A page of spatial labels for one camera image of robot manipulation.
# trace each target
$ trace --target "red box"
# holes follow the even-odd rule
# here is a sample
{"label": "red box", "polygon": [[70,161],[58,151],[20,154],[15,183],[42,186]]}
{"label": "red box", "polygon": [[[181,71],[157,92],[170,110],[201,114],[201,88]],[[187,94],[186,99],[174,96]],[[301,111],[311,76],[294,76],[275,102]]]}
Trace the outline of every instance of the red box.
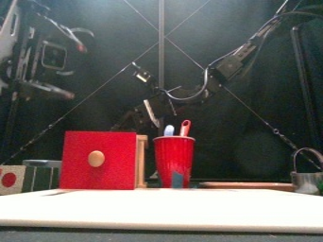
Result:
{"label": "red box", "polygon": [[[98,158],[95,165],[91,157]],[[137,133],[67,131],[59,187],[131,190],[135,186]]]}

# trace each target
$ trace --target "white table surface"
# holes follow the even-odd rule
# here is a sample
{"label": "white table surface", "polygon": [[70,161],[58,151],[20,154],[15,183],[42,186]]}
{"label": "white table surface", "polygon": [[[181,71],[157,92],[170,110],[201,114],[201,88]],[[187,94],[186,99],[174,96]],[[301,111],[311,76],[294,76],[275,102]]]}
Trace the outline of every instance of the white table surface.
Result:
{"label": "white table surface", "polygon": [[274,190],[56,189],[0,204],[2,226],[323,233],[323,198]]}

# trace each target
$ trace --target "red cup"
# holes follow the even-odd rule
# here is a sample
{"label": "red cup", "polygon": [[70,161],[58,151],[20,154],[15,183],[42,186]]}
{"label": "red cup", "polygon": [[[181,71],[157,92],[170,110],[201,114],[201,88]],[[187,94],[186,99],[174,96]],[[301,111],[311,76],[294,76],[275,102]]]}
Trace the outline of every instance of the red cup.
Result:
{"label": "red cup", "polygon": [[187,136],[154,139],[157,170],[163,188],[190,187],[195,141]]}

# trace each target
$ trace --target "table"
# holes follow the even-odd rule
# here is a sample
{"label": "table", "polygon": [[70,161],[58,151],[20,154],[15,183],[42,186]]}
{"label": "table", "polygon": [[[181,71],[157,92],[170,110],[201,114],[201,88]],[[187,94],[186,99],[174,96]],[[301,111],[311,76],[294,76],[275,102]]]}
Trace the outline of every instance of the table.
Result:
{"label": "table", "polygon": [[322,201],[265,189],[56,189],[0,198],[0,236],[24,234],[31,241],[42,234],[46,241],[79,236],[98,236],[96,241],[305,241],[306,236],[318,241]]}

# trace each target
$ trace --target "wooden knob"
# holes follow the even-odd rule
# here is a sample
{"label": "wooden knob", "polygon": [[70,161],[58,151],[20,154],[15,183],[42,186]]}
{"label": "wooden knob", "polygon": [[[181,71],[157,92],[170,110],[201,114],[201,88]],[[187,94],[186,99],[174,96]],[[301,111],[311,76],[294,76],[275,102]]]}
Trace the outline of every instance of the wooden knob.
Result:
{"label": "wooden knob", "polygon": [[95,150],[90,153],[88,155],[88,163],[92,167],[99,167],[104,163],[104,154],[99,151]]}

